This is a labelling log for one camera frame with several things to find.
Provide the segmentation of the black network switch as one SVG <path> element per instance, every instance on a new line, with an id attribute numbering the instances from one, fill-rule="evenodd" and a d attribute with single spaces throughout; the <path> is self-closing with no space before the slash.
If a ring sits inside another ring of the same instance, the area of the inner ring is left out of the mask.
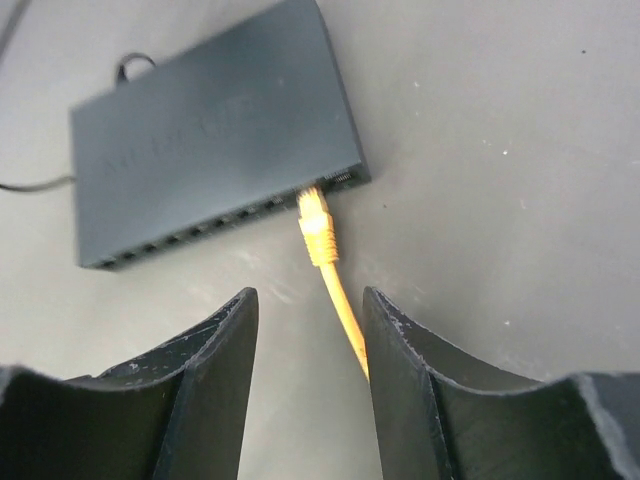
<path id="1" fill-rule="evenodd" d="M 112 270 L 371 179 L 318 4 L 282 1 L 70 113 L 76 260 Z"/>

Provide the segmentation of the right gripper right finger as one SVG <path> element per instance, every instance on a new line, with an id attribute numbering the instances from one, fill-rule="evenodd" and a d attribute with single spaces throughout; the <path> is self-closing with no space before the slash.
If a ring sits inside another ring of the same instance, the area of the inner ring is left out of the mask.
<path id="1" fill-rule="evenodd" d="M 635 479 L 639 376 L 539 382 L 465 352 L 363 293 L 370 391 L 387 479 Z"/>

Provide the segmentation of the black power adapter with cord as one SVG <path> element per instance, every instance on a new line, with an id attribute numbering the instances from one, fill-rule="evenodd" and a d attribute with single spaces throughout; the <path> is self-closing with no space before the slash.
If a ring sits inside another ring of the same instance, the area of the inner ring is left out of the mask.
<path id="1" fill-rule="evenodd" d="M 109 88 L 122 56 L 148 51 L 154 1 L 1 4 L 1 180 L 69 171 L 68 111 Z"/>

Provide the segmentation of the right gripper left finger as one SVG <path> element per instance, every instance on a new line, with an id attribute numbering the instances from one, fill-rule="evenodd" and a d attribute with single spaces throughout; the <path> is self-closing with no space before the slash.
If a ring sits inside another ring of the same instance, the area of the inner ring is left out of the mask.
<path id="1" fill-rule="evenodd" d="M 246 288 L 100 375 L 1 369 L 5 479 L 234 479 L 259 320 Z"/>

